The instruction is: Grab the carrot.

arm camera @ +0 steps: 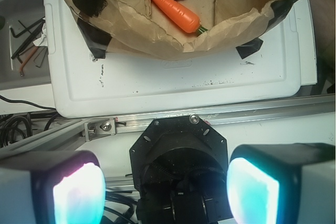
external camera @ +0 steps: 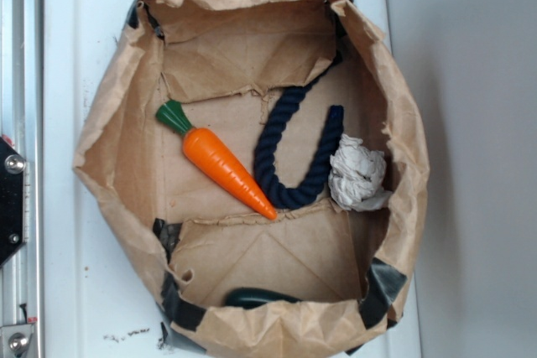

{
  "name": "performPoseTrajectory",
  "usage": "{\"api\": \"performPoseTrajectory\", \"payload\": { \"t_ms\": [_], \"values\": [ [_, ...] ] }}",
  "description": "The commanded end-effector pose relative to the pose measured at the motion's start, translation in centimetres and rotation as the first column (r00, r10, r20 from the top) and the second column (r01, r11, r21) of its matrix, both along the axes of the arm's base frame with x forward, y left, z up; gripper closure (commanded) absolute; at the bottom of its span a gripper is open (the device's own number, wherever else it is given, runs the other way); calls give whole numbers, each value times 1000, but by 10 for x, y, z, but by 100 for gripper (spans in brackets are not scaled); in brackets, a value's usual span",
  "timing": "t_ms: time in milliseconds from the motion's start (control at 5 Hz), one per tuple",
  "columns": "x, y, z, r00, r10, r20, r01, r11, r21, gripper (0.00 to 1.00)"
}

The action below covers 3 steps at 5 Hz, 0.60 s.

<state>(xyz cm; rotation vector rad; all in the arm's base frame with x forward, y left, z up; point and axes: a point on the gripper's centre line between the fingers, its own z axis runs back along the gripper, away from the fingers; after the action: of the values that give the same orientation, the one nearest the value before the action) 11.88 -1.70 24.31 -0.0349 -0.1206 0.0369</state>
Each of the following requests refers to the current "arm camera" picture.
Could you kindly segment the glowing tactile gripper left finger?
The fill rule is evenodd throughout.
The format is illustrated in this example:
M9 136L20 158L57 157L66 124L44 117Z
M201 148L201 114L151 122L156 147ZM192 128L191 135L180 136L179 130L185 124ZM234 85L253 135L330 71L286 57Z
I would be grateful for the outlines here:
M1 223L100 223L105 190L90 151L1 151Z

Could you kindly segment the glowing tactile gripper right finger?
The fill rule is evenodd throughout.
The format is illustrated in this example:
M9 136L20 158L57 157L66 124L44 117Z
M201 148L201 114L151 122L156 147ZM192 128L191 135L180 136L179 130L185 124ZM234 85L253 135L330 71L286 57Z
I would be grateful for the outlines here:
M335 223L335 146L240 145L227 194L237 223Z

